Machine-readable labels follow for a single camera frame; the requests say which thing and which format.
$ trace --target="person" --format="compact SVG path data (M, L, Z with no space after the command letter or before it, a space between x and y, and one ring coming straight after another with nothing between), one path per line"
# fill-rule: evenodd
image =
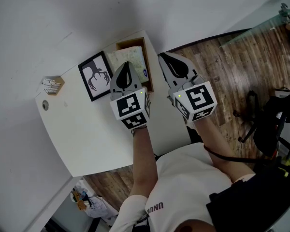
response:
M111 232L131 232L148 214L151 232L214 232L206 204L209 195L248 180L254 172L245 164L222 160L205 150L234 157L209 117L194 122L203 143L194 143L155 161L147 127L134 130L133 180Z

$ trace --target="wooden floor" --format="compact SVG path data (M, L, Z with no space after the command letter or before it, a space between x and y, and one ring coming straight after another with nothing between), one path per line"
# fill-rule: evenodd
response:
M290 89L290 45L284 27L249 35L230 45L222 44L237 34L184 46L174 52L189 58L198 74L210 81L218 106L211 118L232 149L241 157L255 158L260 153L252 137L245 144L237 141L249 130L249 124L233 116L233 110L245 112L249 90L259 96L263 106L274 89ZM96 193L119 210L133 185L132 166L85 176Z

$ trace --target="cardboard box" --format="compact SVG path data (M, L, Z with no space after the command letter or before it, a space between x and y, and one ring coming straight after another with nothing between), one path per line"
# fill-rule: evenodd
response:
M132 47L132 46L141 46L142 47L142 52L143 52L143 56L144 56L145 66L146 66L147 73L148 73L148 81L142 83L142 86L146 87L147 91L149 93L154 92L153 84L152 84L152 81L151 81L150 67L149 67L149 63L148 63L148 57L147 57L147 52L146 52L146 46L145 46L144 38L137 38L137 39L133 39L133 40L122 41L122 42L116 43L116 49L117 50L129 48L129 47Z
M62 79L62 77L57 77L57 78L54 78L55 82L56 83L60 83L60 87L58 88L56 94L48 94L48 95L57 95L59 93L59 91L61 90L62 86L64 85L64 80Z

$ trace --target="chair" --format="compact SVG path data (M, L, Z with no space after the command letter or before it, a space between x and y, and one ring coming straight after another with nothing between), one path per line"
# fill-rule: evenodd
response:
M288 150L287 159L290 158L290 143L280 137L285 123L290 123L290 95L284 98L271 96L266 103L264 110L259 107L258 95L254 91L250 91L247 97L249 104L250 97L255 98L255 116L245 116L234 110L235 117L241 117L244 121L253 121L253 125L248 134L238 138L238 141L245 143L252 135L254 142L264 155L272 157L276 152L277 143L281 142Z

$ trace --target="chair leg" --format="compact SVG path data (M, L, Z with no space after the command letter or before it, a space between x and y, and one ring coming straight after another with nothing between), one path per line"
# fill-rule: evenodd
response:
M240 114L238 111L234 110L233 115L237 118L241 118L243 121L254 121L253 117L245 116L244 114Z
M258 95L257 93L255 93L253 90L251 90L248 93L249 96L254 96L255 97L255 115L258 114L258 112L260 111L260 105L259 105L259 99L258 99Z
M289 150L288 155L286 156L286 159L288 160L290 158L290 143L282 137L279 137L278 140Z
M257 123L253 123L252 127L250 128L250 130L247 133L247 135L245 136L245 138L242 139L241 137L239 137L238 141L241 143L245 143L247 141L247 139L252 135L252 133L256 130L256 128L257 128Z

